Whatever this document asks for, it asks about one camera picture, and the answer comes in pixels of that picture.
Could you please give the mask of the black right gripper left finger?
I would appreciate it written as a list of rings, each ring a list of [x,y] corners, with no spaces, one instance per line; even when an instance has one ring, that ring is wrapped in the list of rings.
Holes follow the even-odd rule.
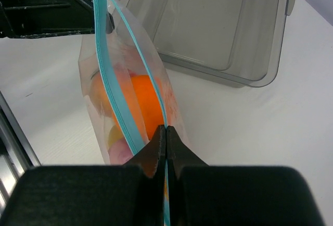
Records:
[[[164,126],[124,165],[40,166],[25,172],[1,225],[163,225]]]

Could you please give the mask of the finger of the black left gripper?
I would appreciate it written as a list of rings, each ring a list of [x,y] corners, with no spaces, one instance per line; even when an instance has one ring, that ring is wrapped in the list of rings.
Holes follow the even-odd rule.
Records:
[[[93,34],[93,0],[1,0],[1,37]]]

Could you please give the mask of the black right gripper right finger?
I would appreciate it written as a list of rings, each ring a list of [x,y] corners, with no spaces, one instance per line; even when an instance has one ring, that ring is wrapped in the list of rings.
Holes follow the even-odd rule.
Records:
[[[286,166],[210,166],[166,130],[171,225],[323,225],[305,178]]]

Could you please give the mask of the orange fake orange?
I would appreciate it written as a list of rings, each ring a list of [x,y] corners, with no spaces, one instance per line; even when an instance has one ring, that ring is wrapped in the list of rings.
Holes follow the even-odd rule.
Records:
[[[148,75],[130,73],[130,77],[145,124],[146,134],[151,140],[157,126],[164,124],[158,98]],[[100,73],[93,76],[89,95],[100,114],[115,119]]]

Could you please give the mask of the clear zip top bag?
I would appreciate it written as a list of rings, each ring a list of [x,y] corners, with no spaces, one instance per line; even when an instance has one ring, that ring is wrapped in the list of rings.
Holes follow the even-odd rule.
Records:
[[[93,0],[93,8],[95,33],[83,36],[78,63],[82,94],[104,162],[110,165],[107,140],[115,125],[133,156],[150,141],[130,73],[149,76],[163,115],[161,125],[174,127],[187,143],[169,76],[144,27],[118,0]],[[96,73],[100,73],[115,119],[100,114],[91,101],[89,90]]]

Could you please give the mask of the clear grey plastic container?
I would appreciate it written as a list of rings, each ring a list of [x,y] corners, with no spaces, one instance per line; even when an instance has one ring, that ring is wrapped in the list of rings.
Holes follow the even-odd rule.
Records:
[[[164,64],[234,87],[264,87],[278,73],[295,0],[119,0]]]

